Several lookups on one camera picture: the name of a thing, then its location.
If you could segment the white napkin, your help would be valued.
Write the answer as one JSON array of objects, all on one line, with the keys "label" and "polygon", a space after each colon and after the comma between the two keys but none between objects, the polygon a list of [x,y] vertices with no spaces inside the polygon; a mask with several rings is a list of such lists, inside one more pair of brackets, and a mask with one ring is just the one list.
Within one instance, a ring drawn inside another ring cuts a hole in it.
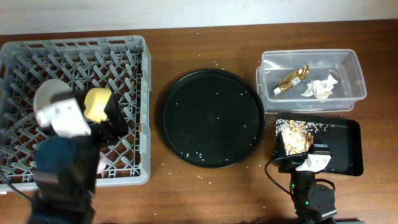
[{"label": "white napkin", "polygon": [[313,80],[307,84],[307,89],[301,94],[304,97],[314,96],[318,100],[325,100],[333,94],[334,85],[338,84],[331,75],[326,80]]}]

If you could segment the pink cup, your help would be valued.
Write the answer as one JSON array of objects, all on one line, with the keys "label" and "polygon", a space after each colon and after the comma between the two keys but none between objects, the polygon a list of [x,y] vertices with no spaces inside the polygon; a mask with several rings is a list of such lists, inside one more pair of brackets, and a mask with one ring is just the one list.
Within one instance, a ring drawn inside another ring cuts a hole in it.
[{"label": "pink cup", "polygon": [[97,170],[96,170],[97,174],[100,174],[100,173],[102,173],[102,171],[105,170],[105,168],[107,166],[105,159],[106,159],[105,155],[102,152],[100,152],[99,153],[99,162],[98,162],[98,166],[97,166]]}]

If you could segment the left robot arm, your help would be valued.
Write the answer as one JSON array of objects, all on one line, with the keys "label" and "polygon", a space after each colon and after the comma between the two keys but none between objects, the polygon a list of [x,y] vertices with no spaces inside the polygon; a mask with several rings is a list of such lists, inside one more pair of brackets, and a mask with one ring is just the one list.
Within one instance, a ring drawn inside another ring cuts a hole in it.
[{"label": "left robot arm", "polygon": [[38,186],[29,223],[91,223],[91,205],[100,149],[128,134],[114,93],[93,88],[80,96],[71,90],[37,97],[35,118],[55,135],[35,152]]}]

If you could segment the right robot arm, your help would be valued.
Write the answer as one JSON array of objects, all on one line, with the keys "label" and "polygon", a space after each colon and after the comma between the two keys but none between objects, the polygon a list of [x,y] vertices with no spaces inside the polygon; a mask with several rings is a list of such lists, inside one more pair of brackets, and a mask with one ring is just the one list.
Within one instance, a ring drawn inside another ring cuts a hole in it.
[{"label": "right robot arm", "polygon": [[279,163],[280,173],[290,174],[288,193],[295,213],[303,223],[335,223],[335,184],[316,174],[326,168],[331,152],[326,144],[315,143],[309,150],[285,156]]}]

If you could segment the grey round plate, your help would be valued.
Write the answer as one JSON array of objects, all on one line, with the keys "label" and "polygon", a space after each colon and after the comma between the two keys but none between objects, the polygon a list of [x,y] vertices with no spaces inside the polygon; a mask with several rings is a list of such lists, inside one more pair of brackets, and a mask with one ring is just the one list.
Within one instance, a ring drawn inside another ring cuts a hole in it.
[{"label": "grey round plate", "polygon": [[39,119],[39,111],[50,104],[51,97],[71,90],[65,82],[57,79],[49,79],[39,86],[33,99],[34,115],[39,124],[42,124]]}]

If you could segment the yellow bowl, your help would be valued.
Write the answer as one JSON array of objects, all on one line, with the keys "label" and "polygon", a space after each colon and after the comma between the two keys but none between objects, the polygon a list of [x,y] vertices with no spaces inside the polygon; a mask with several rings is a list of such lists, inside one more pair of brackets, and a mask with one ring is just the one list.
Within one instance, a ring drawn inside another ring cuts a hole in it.
[{"label": "yellow bowl", "polygon": [[85,118],[101,123],[107,118],[104,112],[112,92],[108,88],[92,88],[86,95],[84,100],[85,110],[83,112]]}]

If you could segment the gold foil wrapper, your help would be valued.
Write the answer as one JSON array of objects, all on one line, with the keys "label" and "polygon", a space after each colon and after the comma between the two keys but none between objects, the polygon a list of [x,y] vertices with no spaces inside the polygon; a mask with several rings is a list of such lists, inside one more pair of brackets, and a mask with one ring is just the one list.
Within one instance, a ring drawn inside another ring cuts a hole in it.
[{"label": "gold foil wrapper", "polygon": [[306,65],[298,70],[287,75],[285,79],[280,81],[276,88],[273,90],[275,95],[280,94],[281,92],[292,88],[293,86],[299,84],[304,79],[307,78],[309,74],[309,65]]}]

